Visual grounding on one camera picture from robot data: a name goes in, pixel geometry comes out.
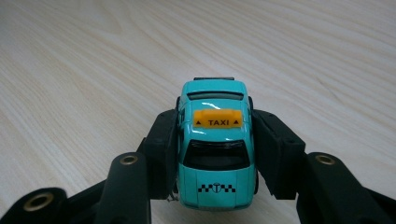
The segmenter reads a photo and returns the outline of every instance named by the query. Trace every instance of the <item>toy taxi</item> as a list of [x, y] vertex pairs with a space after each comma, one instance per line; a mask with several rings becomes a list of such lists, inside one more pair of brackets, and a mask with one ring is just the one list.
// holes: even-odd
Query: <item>toy taxi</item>
[[258, 188], [252, 101], [233, 78], [195, 78], [177, 99], [179, 199], [187, 207], [248, 207]]

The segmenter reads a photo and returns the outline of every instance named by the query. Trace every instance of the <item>car windshield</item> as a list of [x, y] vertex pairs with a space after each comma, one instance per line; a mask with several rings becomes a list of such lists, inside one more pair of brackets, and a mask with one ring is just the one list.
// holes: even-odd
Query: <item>car windshield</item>
[[245, 142], [205, 142], [191, 140], [183, 164], [187, 167], [225, 171], [237, 170], [249, 166]]
[[188, 93], [187, 96], [190, 100], [229, 99], [241, 101], [244, 98], [244, 94], [232, 91], [200, 91]]

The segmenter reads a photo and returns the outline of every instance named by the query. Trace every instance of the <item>table surface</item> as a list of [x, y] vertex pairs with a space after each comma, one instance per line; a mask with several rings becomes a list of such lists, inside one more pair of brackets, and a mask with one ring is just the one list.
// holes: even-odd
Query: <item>table surface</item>
[[[72, 196], [135, 151], [186, 81], [235, 77], [306, 152], [396, 198], [395, 1], [0, 1], [0, 215]], [[153, 223], [299, 223], [260, 180], [236, 212], [152, 201]]]

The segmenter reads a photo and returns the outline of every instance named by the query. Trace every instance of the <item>taxi sign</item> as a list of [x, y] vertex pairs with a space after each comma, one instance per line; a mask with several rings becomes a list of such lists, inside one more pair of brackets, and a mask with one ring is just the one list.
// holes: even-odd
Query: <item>taxi sign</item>
[[242, 126], [242, 112], [233, 109], [195, 110], [193, 127], [238, 128]]

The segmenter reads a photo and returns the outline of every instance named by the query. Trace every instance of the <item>taxi logo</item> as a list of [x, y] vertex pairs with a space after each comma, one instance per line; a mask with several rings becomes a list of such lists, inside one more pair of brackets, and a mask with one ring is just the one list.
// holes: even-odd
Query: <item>taxi logo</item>
[[200, 188], [198, 188], [198, 192], [206, 192], [208, 193], [210, 190], [212, 190], [215, 193], [220, 193], [224, 190], [226, 193], [235, 193], [236, 189], [233, 188], [233, 185], [224, 185], [220, 183], [214, 183], [214, 184], [209, 184], [209, 185], [202, 185]]
[[194, 127], [237, 128], [242, 126], [242, 112], [232, 109], [204, 109], [194, 111]]

